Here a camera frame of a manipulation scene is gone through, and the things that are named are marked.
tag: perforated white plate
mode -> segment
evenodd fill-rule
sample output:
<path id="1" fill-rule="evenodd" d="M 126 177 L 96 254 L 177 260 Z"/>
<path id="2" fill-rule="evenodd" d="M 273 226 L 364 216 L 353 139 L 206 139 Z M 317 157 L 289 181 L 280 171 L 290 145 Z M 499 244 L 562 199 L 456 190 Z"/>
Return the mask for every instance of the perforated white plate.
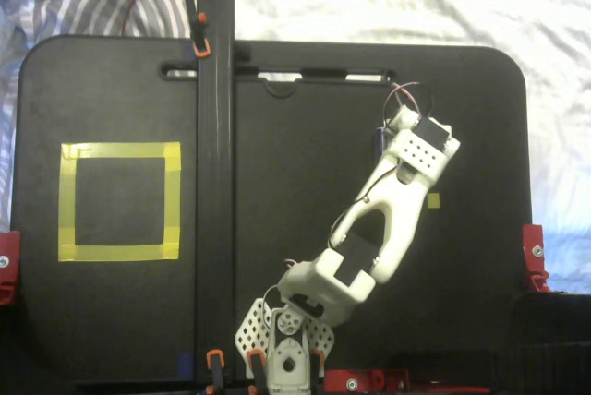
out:
<path id="1" fill-rule="evenodd" d="M 271 324 L 271 309 L 265 303 L 264 316 L 267 322 Z M 250 307 L 247 315 L 242 321 L 238 332 L 235 335 L 235 345 L 242 359 L 247 366 L 247 378 L 252 379 L 252 371 L 248 366 L 247 353 L 253 349 L 261 349 L 267 354 L 267 345 L 269 343 L 269 328 L 263 321 L 262 298 L 257 298 Z M 334 334 L 332 329 L 326 324 L 317 320 L 309 319 L 304 325 L 308 335 L 308 347 L 324 352 L 324 359 L 329 356 L 334 345 Z M 321 377 L 324 376 L 324 370 L 320 371 Z"/>

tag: white robotic arm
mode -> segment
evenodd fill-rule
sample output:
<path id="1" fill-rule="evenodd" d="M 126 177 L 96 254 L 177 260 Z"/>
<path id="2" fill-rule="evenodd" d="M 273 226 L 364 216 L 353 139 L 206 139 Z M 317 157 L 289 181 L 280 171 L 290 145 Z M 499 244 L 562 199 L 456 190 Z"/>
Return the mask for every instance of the white robotic arm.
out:
<path id="1" fill-rule="evenodd" d="M 332 227 L 329 246 L 313 261 L 293 265 L 277 285 L 285 307 L 271 311 L 268 328 L 266 324 L 259 326 L 269 334 L 269 391 L 309 393 L 310 352 L 323 342 L 327 346 L 323 351 L 328 354 L 333 341 L 330 327 L 349 319 L 354 308 L 368 298 L 376 281 L 385 283 L 396 271 L 415 235 L 427 192 L 460 146 L 449 126 L 421 118 L 405 106 L 388 123 L 386 132 L 392 141 L 353 205 Z M 377 250 L 350 233 L 356 221 L 374 210 L 385 218 L 383 243 Z M 356 253 L 350 256 L 351 249 Z M 358 261 L 360 256 L 366 261 Z M 261 300 L 255 303 L 263 309 L 264 304 Z M 246 330 L 245 323 L 241 329 Z M 309 336 L 318 329 L 328 332 L 325 340 L 308 345 Z M 239 341 L 240 334 L 239 330 L 236 346 L 246 357 L 251 348 Z"/>

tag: black vertical rail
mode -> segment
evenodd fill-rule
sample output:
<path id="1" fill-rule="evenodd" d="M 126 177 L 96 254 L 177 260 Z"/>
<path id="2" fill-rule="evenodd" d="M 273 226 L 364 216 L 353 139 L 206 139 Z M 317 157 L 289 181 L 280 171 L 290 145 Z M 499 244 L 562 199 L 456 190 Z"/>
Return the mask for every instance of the black vertical rail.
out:
<path id="1" fill-rule="evenodd" d="M 198 0 L 211 54 L 199 59 L 195 376 L 206 352 L 234 361 L 234 0 Z"/>

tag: yellow tape square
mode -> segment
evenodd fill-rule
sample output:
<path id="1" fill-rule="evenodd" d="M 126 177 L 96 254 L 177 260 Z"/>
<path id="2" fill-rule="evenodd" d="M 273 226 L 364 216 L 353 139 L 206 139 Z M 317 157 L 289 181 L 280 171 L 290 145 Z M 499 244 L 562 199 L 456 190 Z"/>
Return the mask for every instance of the yellow tape square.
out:
<path id="1" fill-rule="evenodd" d="M 58 261 L 178 259 L 181 225 L 179 142 L 62 144 L 61 153 Z M 164 158 L 164 232 L 161 245 L 76 245 L 76 171 L 81 158 Z"/>
<path id="2" fill-rule="evenodd" d="M 427 194 L 427 209 L 439 209 L 440 208 L 440 194 L 432 193 Z"/>

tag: wrinkled fabric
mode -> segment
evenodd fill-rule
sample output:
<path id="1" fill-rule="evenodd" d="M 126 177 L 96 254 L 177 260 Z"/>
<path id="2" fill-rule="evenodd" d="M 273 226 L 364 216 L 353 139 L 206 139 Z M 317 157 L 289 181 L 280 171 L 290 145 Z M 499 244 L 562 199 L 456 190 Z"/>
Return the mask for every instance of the wrinkled fabric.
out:
<path id="1" fill-rule="evenodd" d="M 18 59 L 51 35 L 118 34 L 128 1 L 0 0 L 11 30 L 0 49 L 12 55 L 0 68 L 2 224 Z M 550 287 L 591 293 L 591 0 L 236 0 L 235 12 L 244 40 L 481 45 L 512 57 L 527 85 L 532 206 Z M 185 25 L 183 0 L 138 0 L 128 34 L 186 37 Z"/>

